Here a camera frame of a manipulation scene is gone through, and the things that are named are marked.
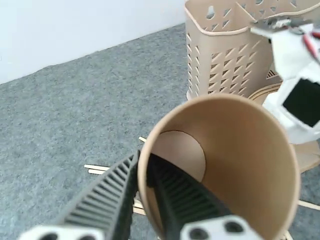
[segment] white wall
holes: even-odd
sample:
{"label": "white wall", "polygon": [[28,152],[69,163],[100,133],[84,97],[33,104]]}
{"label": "white wall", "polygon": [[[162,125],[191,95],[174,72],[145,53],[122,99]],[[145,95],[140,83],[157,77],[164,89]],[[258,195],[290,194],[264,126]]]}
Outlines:
{"label": "white wall", "polygon": [[0,0],[0,84],[180,24],[185,0]]}

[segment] perforated wooden container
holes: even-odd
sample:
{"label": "perforated wooden container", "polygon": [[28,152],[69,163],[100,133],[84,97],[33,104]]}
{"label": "perforated wooden container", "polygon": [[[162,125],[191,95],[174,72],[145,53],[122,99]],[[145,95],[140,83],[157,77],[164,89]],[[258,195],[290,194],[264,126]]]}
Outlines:
{"label": "perforated wooden container", "polygon": [[248,97],[280,82],[268,39],[251,21],[274,15],[320,16],[319,0],[189,0],[185,3],[187,98],[214,93]]}

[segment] brown paper cup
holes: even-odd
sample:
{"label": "brown paper cup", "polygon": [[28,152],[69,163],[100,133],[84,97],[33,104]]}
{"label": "brown paper cup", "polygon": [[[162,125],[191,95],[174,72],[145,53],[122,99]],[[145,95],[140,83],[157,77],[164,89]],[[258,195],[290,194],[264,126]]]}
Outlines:
{"label": "brown paper cup", "polygon": [[292,223],[300,192],[295,152],[278,122],[251,100],[197,97],[169,112],[149,134],[138,162],[138,188],[164,240],[155,194],[146,184],[150,153],[202,182],[266,240],[279,239]]}

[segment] floor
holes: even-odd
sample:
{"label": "floor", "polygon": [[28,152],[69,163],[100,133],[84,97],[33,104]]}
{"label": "floor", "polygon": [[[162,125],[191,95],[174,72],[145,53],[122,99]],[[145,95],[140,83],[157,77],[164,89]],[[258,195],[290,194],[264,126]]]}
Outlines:
{"label": "floor", "polygon": [[[0,85],[0,239],[50,223],[110,166],[140,148],[155,123],[186,100],[185,27],[179,25]],[[320,204],[320,168],[301,198]],[[295,240],[320,236],[320,211],[299,207]],[[132,240],[157,239],[133,216]]]}

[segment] wooden stick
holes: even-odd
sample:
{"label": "wooden stick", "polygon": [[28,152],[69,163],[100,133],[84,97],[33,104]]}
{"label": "wooden stick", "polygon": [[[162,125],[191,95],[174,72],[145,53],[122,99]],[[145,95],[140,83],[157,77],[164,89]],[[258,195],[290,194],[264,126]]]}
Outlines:
{"label": "wooden stick", "polygon": [[307,201],[299,200],[299,205],[302,206],[302,207],[306,207],[306,208],[309,208],[309,209],[315,209],[315,210],[320,211],[320,206],[315,205],[315,204],[310,203],[310,202],[307,202]]}
{"label": "wooden stick", "polygon": [[85,164],[84,167],[86,169],[94,169],[94,170],[100,170],[100,171],[107,171],[110,168],[108,166],[98,166],[98,165],[90,165],[90,164]]}
{"label": "wooden stick", "polygon": [[134,199],[133,206],[138,208],[138,209],[144,209],[144,206],[142,205],[142,203],[137,199]]}
{"label": "wooden stick", "polygon": [[285,236],[286,240],[294,240],[288,231],[284,234],[284,236]]}
{"label": "wooden stick", "polygon": [[97,175],[101,175],[101,174],[104,174],[105,171],[102,171],[102,170],[95,170],[95,169],[89,169],[88,170],[88,173],[90,174],[97,174]]}
{"label": "wooden stick", "polygon": [[139,140],[142,141],[142,142],[144,142],[144,143],[147,141],[147,139],[145,139],[145,138],[142,137],[142,136],[139,137]]}
{"label": "wooden stick", "polygon": [[135,214],[141,214],[141,215],[146,215],[145,210],[141,209],[141,208],[137,208],[137,207],[133,207],[133,212]]}

